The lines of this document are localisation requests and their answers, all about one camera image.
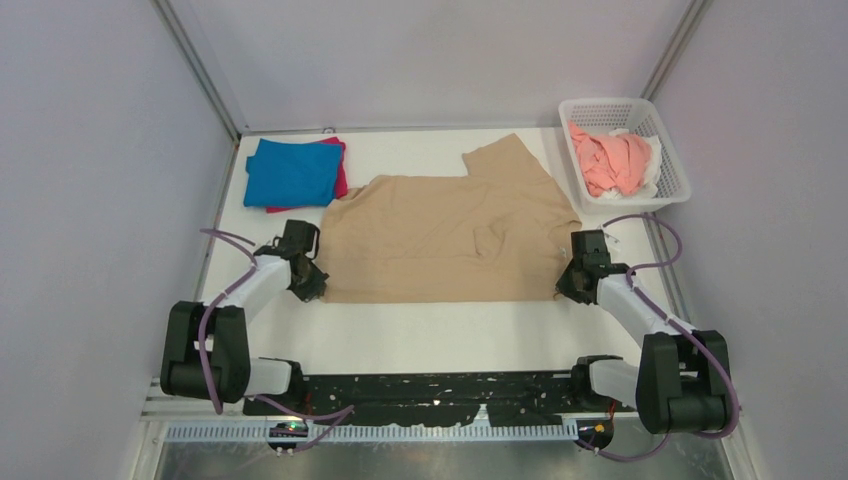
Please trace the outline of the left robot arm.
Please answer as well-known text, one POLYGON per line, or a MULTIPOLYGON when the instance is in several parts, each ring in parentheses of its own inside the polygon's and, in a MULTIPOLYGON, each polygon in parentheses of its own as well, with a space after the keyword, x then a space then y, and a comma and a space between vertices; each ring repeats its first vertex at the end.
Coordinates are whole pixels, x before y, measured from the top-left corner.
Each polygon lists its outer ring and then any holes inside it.
POLYGON ((280 235, 262 245, 222 230, 206 233, 244 254, 248 267, 211 297, 173 305, 161 364, 162 391, 209 400, 216 410, 268 396, 280 412, 298 412, 307 398, 300 364, 252 355, 248 326, 286 293, 304 303, 324 295, 329 276, 316 264, 319 228, 289 220, 280 235))

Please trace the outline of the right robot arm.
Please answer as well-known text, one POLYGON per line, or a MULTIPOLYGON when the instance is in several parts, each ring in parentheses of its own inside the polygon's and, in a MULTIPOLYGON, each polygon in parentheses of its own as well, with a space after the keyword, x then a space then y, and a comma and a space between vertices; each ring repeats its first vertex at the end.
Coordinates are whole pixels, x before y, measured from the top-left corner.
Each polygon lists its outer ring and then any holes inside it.
POLYGON ((579 358, 571 397, 584 410, 608 399, 635 409, 653 434, 718 434, 738 418, 724 337, 697 330, 663 312, 625 263, 615 263, 601 230, 571 235, 572 257, 556 283, 557 293, 600 307, 638 343, 632 365, 615 355, 579 358))

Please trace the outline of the beige t shirt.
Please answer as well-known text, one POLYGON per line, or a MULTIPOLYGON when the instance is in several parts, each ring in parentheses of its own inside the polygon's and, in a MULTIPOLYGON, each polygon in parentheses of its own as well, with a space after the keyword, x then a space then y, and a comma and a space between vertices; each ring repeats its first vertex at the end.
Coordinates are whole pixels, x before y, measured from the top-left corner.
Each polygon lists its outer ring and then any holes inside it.
POLYGON ((516 135, 462 159, 463 176, 381 175, 327 207, 326 302, 554 297, 582 226, 569 199, 516 135))

